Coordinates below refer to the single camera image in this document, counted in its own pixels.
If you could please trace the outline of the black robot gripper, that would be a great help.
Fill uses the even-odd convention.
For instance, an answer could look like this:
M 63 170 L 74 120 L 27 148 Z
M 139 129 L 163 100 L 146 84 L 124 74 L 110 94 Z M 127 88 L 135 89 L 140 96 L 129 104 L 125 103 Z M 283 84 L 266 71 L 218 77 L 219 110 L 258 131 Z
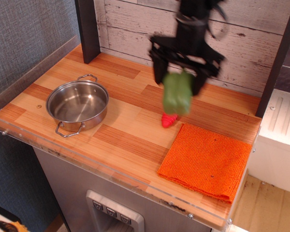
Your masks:
M 205 41 L 208 18 L 177 18 L 176 36 L 152 36 L 149 51 L 153 60 L 155 82 L 159 85 L 169 63 L 195 71 L 193 96 L 199 94 L 210 76 L 217 77 L 224 56 Z

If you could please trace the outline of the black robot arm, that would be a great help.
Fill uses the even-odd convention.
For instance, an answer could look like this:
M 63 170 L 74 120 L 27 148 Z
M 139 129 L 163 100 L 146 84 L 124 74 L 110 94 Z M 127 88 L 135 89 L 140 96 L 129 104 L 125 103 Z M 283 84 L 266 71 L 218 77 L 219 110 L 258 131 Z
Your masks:
M 160 84 L 170 63 L 196 72 L 192 93 L 198 95 L 207 78 L 217 77 L 225 57 L 205 41 L 210 31 L 211 11 L 225 14 L 217 0 L 182 0 L 176 13 L 177 29 L 174 37 L 152 36 L 149 55 L 153 61 L 155 82 Z

